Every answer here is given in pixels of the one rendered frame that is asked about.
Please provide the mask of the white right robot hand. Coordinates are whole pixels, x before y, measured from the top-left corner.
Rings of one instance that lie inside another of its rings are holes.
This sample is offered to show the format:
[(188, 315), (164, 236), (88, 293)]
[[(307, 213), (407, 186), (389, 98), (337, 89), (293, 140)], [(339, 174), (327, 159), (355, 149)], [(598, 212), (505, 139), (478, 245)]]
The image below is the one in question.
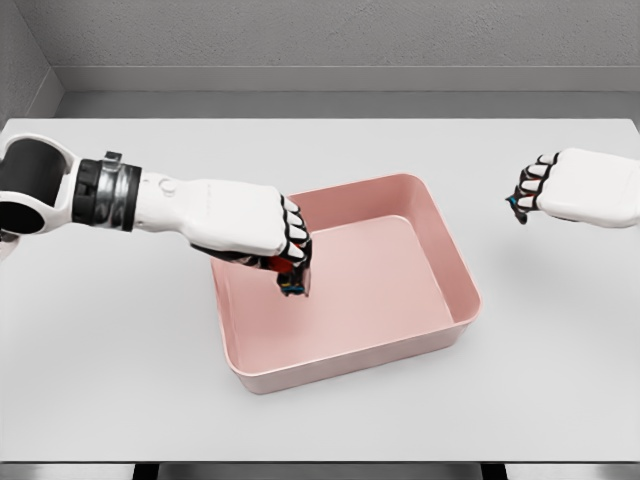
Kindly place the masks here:
[(603, 228), (640, 225), (640, 160), (578, 148), (543, 154), (505, 201), (521, 224), (539, 211)]

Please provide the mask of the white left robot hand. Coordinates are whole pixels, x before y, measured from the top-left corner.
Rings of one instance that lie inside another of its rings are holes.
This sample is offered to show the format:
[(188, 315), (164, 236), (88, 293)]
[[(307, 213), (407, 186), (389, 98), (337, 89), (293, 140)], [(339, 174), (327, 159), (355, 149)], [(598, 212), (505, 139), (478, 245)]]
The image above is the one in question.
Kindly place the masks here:
[(272, 186), (211, 180), (206, 213), (188, 229), (190, 246), (218, 260), (271, 271), (269, 259), (312, 257), (301, 209)]

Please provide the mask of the red and black industrial switch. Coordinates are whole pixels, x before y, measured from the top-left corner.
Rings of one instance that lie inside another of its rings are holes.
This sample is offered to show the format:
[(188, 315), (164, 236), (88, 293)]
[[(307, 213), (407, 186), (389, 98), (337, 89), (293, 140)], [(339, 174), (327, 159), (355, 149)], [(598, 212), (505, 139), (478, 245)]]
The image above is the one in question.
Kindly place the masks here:
[(271, 269), (277, 273), (276, 283), (285, 296), (309, 296), (310, 257), (297, 265), (282, 257), (272, 257), (269, 259), (269, 263)]

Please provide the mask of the pink plastic basket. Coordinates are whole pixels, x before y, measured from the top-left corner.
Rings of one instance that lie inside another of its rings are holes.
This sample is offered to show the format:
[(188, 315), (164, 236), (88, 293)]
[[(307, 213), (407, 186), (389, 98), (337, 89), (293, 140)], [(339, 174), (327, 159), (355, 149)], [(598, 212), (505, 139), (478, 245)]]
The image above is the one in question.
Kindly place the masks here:
[(426, 184), (395, 174), (298, 193), (310, 288), (211, 263), (222, 343), (245, 388), (271, 393), (453, 345), (482, 301)]

